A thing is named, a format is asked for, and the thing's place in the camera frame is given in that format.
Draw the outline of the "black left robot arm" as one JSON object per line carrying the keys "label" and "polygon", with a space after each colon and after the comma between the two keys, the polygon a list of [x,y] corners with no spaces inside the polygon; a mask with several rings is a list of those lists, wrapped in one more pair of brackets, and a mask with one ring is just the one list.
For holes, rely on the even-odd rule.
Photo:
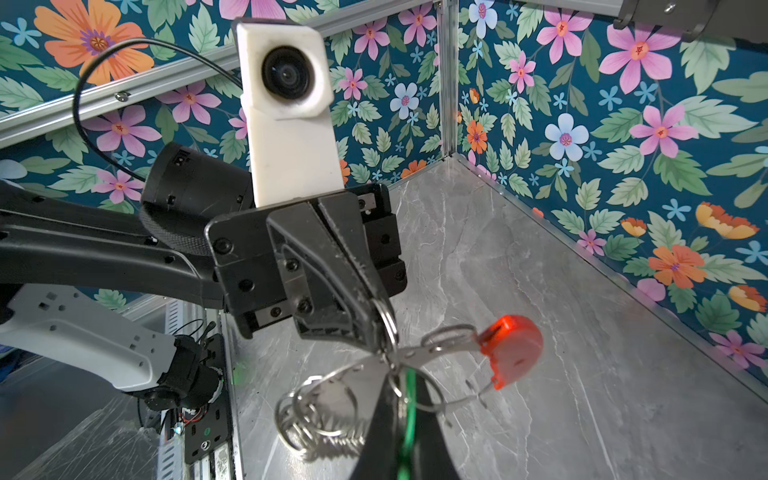
{"label": "black left robot arm", "polygon": [[156,411],[200,409],[223,373],[189,334],[138,325],[83,295],[107,287],[230,313],[245,338],[292,318],[304,339],[375,352],[407,284],[388,190],[364,185],[273,207],[250,174],[167,145],[137,215],[1,189],[1,342],[93,373]]}

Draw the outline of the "green key tag with ring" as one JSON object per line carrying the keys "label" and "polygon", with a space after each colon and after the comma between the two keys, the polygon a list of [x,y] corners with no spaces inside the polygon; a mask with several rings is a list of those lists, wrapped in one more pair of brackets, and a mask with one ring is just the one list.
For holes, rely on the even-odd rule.
{"label": "green key tag with ring", "polygon": [[412,470],[412,450],[415,440],[416,429],[416,393],[417,382],[416,372],[408,369],[404,377],[404,403],[405,403],[405,424],[402,429],[402,443],[398,457],[398,480],[409,480]]}

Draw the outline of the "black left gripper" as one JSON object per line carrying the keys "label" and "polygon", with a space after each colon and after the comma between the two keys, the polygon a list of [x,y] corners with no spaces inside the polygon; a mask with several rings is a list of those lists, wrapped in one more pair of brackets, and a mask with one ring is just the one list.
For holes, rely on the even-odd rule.
{"label": "black left gripper", "polygon": [[395,349],[390,300],[408,279],[386,186],[222,215],[205,238],[243,337],[291,318],[305,340]]}

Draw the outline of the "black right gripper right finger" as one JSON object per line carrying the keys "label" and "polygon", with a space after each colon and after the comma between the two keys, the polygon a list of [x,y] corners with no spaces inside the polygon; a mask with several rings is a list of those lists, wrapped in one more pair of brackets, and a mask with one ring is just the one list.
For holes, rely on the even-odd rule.
{"label": "black right gripper right finger", "polygon": [[410,478],[458,479],[437,414],[416,405],[432,405],[427,383],[418,374],[410,375],[410,400]]}

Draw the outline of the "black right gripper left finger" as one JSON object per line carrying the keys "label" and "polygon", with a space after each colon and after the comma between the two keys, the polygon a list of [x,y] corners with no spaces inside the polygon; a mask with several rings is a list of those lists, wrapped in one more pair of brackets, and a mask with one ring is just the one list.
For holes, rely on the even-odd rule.
{"label": "black right gripper left finger", "polygon": [[399,477],[408,404],[399,374],[385,375],[363,450],[350,475],[352,480],[395,480]]}

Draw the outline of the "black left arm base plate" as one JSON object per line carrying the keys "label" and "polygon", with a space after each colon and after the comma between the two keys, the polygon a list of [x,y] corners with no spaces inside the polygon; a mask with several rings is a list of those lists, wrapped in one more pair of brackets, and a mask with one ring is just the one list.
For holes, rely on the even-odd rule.
{"label": "black left arm base plate", "polygon": [[206,339],[202,365],[217,374],[219,383],[214,395],[197,415],[184,424],[184,462],[192,465],[226,443],[232,437],[232,409],[229,395],[228,365],[225,341],[221,334]]}

